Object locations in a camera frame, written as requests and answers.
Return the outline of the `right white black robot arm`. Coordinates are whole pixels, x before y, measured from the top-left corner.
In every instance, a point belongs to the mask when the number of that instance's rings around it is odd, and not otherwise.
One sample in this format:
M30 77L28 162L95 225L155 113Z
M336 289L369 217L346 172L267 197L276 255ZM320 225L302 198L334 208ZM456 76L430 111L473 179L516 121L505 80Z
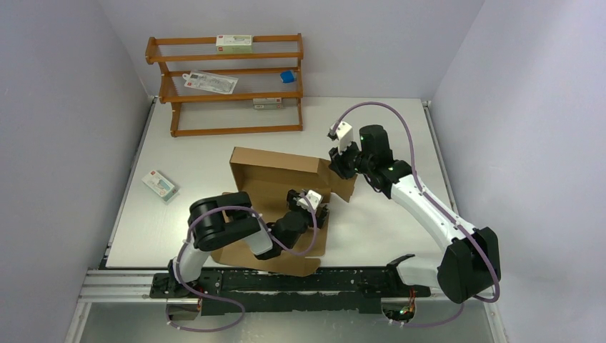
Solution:
M442 258L422 258L414 254L390 263L386 288L402 296L412 286L441 289L456 304L497 288L500 255L497 235L489 227L478 229L448 209L415 174L412 166L395 159L389 137L378 124L359 130L360 142L346 122L329 130L336 146L329 150L329 168L342 179L362 175L376 192L407 210L429 233Z

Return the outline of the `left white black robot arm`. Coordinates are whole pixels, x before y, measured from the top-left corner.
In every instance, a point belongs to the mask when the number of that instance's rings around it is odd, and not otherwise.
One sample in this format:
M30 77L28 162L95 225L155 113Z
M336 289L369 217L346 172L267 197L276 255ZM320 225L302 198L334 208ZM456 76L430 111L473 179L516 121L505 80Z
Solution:
M252 208L246 192L201 199L189 208L187 237L170 260L162 294L188 297L195 293L204 263L212 252L243 241L259 260L278 257L283 251L303 256L315 245L329 209L322 195L309 189L287 193L287 213L265 222Z

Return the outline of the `small grey product box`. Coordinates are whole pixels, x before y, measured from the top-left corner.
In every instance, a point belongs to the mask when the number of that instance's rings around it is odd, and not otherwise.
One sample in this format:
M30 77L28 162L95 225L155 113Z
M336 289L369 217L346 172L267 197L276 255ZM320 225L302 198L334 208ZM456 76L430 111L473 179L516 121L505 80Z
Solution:
M255 110L276 110L283 108L282 98L255 98L252 99Z

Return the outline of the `white green product box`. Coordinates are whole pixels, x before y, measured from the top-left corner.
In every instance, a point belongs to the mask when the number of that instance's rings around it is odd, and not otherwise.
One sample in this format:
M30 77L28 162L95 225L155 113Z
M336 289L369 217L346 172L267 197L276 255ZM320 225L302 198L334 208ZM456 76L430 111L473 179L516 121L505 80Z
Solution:
M251 54L253 52L252 35L218 35L215 42L218 54Z

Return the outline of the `small blue block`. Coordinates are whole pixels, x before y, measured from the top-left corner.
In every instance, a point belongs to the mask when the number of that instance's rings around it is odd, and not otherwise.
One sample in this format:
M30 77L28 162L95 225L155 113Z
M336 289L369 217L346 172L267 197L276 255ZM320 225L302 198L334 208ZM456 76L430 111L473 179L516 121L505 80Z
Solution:
M297 80L297 73L292 70L283 71L279 76L284 84L290 84Z

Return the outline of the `small white flat package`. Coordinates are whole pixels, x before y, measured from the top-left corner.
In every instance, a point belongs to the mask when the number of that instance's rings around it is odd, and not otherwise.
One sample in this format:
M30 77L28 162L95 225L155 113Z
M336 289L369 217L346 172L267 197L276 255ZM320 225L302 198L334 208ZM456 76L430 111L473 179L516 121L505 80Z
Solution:
M171 202L180 192L180 188L158 170L149 171L141 181L165 204Z

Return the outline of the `orange wooden shelf rack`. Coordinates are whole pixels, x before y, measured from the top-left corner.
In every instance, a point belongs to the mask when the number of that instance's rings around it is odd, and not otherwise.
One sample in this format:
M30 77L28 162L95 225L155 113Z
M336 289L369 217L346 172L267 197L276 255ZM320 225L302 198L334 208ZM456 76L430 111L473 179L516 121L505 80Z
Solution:
M301 131L302 34L150 37L172 137Z

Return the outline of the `clear plastic packaged item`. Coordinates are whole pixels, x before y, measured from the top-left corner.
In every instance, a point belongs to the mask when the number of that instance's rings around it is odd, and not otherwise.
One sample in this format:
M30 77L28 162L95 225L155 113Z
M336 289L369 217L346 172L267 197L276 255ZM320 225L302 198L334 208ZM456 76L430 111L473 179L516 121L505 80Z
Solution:
M215 94L232 94L239 79L204 71L190 71L182 74L184 86Z

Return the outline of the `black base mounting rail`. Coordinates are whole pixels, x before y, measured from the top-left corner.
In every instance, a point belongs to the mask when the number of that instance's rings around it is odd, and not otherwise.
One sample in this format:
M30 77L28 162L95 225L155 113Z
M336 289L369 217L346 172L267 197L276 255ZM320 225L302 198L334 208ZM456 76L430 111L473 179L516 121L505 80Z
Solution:
M390 267L320 267L296 277L242 268L205 268L190 287L213 297L233 299L246 312L356 310L381 314L382 300L429 297L425 286L407 286Z

